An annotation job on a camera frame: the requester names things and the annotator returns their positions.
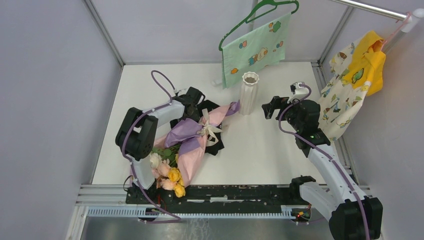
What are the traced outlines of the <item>pink purple flower bouquet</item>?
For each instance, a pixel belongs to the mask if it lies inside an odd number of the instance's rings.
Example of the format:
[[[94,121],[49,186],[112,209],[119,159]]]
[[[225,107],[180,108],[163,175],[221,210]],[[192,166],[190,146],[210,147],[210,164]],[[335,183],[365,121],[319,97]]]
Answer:
[[[198,122],[186,118],[177,122],[169,133],[155,141],[149,161],[156,186],[173,191],[178,198],[202,165],[205,154],[217,155],[224,148],[223,121],[240,109],[240,102],[217,105],[205,100],[197,105]]]

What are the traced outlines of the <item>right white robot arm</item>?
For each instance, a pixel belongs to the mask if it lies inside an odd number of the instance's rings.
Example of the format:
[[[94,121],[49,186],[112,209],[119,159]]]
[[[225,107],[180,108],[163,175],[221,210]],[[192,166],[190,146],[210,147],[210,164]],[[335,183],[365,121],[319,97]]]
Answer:
[[[321,174],[328,190],[311,176],[293,178],[289,199],[311,204],[327,220],[335,240],[377,240],[381,237],[383,205],[369,197],[351,178],[334,154],[329,139],[319,128],[320,105],[309,99],[289,100],[274,96],[261,106],[264,117],[288,122],[297,147]]]

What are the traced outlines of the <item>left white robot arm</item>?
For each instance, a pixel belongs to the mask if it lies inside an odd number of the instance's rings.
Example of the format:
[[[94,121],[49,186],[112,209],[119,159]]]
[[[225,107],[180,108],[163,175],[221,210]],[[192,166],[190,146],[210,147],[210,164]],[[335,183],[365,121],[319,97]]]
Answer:
[[[136,107],[128,109],[116,134],[115,144],[129,159],[130,170],[135,184],[140,187],[138,197],[145,204],[153,203],[157,190],[152,187],[155,177],[151,173],[149,154],[153,150],[157,128],[166,124],[176,124],[187,118],[200,120],[197,105],[205,100],[205,95],[194,87],[185,94],[172,97],[170,103],[142,111]]]

